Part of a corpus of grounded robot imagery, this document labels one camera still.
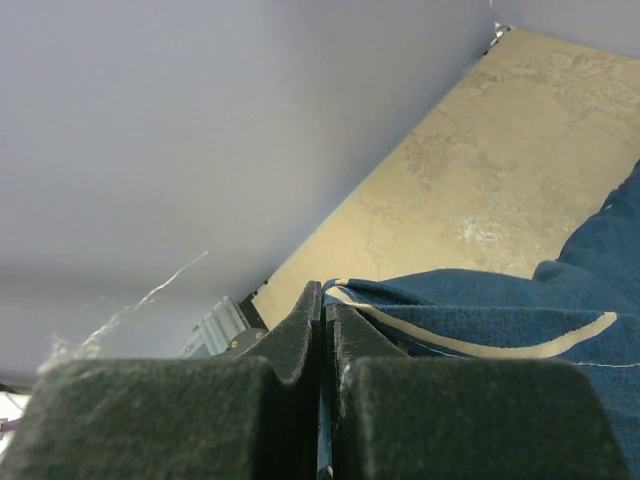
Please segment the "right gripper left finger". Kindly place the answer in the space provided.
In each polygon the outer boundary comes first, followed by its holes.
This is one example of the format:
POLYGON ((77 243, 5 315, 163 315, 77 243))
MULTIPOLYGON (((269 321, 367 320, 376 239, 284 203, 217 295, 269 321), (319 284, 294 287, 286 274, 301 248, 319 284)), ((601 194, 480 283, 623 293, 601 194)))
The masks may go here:
POLYGON ((312 479, 322 289, 239 356, 83 360, 36 385, 5 479, 312 479))

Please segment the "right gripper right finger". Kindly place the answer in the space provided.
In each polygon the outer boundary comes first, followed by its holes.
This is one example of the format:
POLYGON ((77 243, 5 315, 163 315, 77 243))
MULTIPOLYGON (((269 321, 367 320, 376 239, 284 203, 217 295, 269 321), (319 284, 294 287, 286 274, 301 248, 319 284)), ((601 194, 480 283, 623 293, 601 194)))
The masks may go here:
POLYGON ((325 311, 337 479, 628 479, 587 378, 559 362, 411 357, 325 311))

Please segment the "blue fish-print pillowcase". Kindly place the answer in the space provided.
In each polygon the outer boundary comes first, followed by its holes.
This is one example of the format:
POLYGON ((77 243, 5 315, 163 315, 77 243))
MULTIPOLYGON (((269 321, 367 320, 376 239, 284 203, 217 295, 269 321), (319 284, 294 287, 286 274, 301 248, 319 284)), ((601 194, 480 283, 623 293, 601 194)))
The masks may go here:
POLYGON ((420 355, 577 366, 599 395, 630 470, 638 471, 637 171, 528 279, 439 269, 384 281, 334 279, 323 296, 420 355))

